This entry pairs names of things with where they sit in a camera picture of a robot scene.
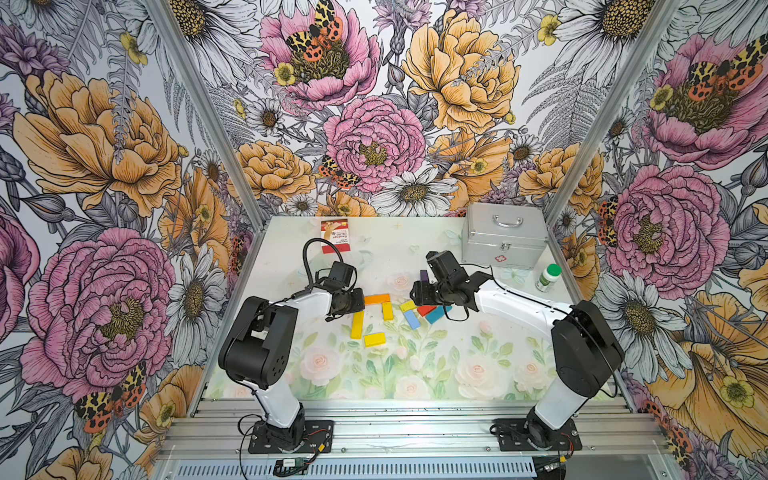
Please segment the long yellow block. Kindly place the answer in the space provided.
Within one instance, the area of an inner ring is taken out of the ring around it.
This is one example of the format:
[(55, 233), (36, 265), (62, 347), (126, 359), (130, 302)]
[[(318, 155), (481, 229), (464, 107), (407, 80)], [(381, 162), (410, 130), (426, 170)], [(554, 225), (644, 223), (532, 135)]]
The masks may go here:
[(350, 338), (352, 340), (362, 339), (363, 327), (364, 327), (364, 316), (365, 316), (365, 313), (363, 311), (356, 312), (353, 315), (352, 326), (350, 329)]

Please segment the orange long block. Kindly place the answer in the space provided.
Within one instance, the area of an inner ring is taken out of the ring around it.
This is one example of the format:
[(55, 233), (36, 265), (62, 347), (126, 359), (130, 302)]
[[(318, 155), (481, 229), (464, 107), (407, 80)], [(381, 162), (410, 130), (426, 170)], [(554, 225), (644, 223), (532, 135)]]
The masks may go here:
[(389, 294), (367, 295), (364, 297), (364, 304), (366, 306), (379, 305), (379, 304), (390, 303), (390, 302), (391, 302), (391, 297)]

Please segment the short yellow block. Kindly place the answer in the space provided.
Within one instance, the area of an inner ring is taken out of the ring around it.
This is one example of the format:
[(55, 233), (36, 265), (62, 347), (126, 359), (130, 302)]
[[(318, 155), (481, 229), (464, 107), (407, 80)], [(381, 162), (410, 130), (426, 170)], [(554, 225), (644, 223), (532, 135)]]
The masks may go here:
[(382, 316), (384, 321), (392, 321), (394, 319), (394, 310), (391, 302), (384, 302), (382, 304)]

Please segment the yellow block crosswise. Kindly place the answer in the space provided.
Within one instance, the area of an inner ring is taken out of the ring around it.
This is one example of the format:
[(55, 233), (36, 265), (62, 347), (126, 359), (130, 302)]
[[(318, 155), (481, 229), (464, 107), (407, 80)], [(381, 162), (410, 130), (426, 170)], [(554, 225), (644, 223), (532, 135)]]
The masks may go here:
[(373, 333), (364, 336), (364, 344), (366, 348), (378, 347), (384, 345), (386, 343), (386, 339), (386, 334), (383, 332)]

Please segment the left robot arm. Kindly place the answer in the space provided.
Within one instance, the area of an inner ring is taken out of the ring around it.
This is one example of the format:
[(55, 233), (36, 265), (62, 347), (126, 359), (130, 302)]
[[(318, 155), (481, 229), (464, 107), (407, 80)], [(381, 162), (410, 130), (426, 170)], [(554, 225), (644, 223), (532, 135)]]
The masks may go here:
[(218, 366), (247, 387), (265, 414), (251, 437), (282, 451), (299, 449), (305, 438), (305, 411), (290, 390), (287, 369), (299, 322), (333, 321), (363, 311), (363, 289), (304, 289), (278, 301), (248, 297), (219, 352)]

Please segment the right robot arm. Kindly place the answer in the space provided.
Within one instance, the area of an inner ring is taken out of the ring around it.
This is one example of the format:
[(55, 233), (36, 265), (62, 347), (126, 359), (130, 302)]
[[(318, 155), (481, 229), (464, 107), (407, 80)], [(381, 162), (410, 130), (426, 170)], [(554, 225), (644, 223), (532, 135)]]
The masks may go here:
[(476, 272), (455, 285), (416, 281), (410, 298), (418, 306), (464, 307), (538, 329), (551, 337), (556, 378), (518, 426), (496, 431), (522, 449), (553, 451), (573, 437), (568, 422), (595, 397), (625, 360), (625, 351), (596, 305), (569, 305), (505, 288)]

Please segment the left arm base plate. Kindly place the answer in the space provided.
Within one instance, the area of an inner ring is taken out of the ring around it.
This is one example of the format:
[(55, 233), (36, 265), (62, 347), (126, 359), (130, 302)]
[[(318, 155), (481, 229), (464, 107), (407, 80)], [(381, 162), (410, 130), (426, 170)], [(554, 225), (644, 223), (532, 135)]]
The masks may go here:
[(332, 450), (335, 422), (332, 420), (297, 420), (286, 429), (266, 422), (256, 424), (249, 434), (249, 454), (320, 454)]

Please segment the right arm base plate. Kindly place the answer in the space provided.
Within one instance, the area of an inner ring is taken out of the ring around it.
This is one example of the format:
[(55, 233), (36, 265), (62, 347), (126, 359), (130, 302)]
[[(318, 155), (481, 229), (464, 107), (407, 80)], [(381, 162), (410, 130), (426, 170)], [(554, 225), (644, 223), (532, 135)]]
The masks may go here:
[(551, 429), (533, 418), (499, 418), (489, 432), (504, 452), (560, 452), (571, 454), (582, 449), (580, 435), (572, 419), (559, 429)]

